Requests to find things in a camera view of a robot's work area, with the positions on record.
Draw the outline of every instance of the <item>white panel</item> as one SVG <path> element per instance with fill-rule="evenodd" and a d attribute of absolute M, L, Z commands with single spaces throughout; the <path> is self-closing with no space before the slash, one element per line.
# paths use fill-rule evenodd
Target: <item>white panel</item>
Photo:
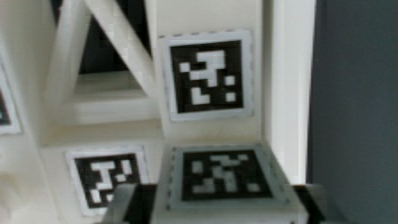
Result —
<path fill-rule="evenodd" d="M 152 46 L 159 89 L 164 90 L 164 64 L 159 38 L 162 36 L 244 29 L 253 33 L 253 93 L 255 116 L 189 122 L 171 122 L 166 91 L 160 93 L 164 132 L 169 140 L 260 140 L 262 139 L 262 20 L 260 0 L 148 0 Z"/>
<path fill-rule="evenodd" d="M 315 0 L 274 1 L 265 138 L 292 183 L 306 183 Z"/>

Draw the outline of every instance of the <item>dark background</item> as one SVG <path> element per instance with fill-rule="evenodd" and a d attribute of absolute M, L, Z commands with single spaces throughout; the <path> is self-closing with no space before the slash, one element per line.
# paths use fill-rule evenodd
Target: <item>dark background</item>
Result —
<path fill-rule="evenodd" d="M 398 1 L 319 0 L 310 182 L 359 224 L 398 223 Z"/>

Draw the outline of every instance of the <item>black square pattern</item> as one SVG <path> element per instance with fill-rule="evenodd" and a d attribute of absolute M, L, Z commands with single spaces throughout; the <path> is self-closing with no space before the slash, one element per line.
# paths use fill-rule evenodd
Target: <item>black square pattern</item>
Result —
<path fill-rule="evenodd" d="M 136 154 L 75 158 L 89 209 L 105 208 L 121 183 L 141 183 Z"/>
<path fill-rule="evenodd" d="M 184 201 L 274 198 L 253 150 L 184 154 Z"/>
<path fill-rule="evenodd" d="M 244 108 L 242 40 L 171 47 L 178 113 Z"/>

